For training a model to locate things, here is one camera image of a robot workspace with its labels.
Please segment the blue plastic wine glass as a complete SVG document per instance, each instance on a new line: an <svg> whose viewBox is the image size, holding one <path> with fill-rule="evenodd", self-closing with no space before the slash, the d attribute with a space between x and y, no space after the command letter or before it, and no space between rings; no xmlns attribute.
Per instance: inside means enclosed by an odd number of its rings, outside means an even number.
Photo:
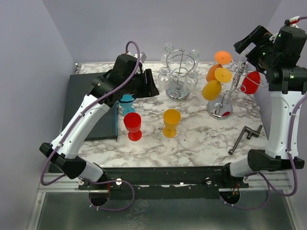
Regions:
<svg viewBox="0 0 307 230"><path fill-rule="evenodd" d="M119 105L123 108L123 116L135 112L135 109L133 108L134 101L135 99L129 94L123 95L123 97L118 101Z"/></svg>

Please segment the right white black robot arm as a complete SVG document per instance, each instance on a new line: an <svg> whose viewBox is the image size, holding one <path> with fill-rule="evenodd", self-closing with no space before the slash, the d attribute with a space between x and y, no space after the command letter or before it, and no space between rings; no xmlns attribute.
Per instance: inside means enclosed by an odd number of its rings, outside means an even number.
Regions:
<svg viewBox="0 0 307 230"><path fill-rule="evenodd" d="M297 62L307 34L300 28L283 26L274 40L272 36L259 25L234 44L239 54L251 43L255 45L246 58L266 77L271 93L272 117L266 148L251 149L247 157L230 163L229 171L221 175L221 183L227 188L237 184L238 177L253 172L303 169L305 166L304 160L298 157L296 141L299 103L307 97L307 69L298 66Z"/></svg>

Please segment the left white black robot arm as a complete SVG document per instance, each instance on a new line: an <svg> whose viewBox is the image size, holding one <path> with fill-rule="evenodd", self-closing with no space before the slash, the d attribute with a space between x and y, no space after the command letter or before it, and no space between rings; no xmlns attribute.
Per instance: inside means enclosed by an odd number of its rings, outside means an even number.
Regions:
<svg viewBox="0 0 307 230"><path fill-rule="evenodd" d="M159 91L151 69L143 69L137 58L121 54L112 69L92 80L70 122L51 143L42 143L40 152L69 178L80 177L102 189L106 185L104 170L80 158L78 152L100 118L125 94L139 99L158 96Z"/></svg>

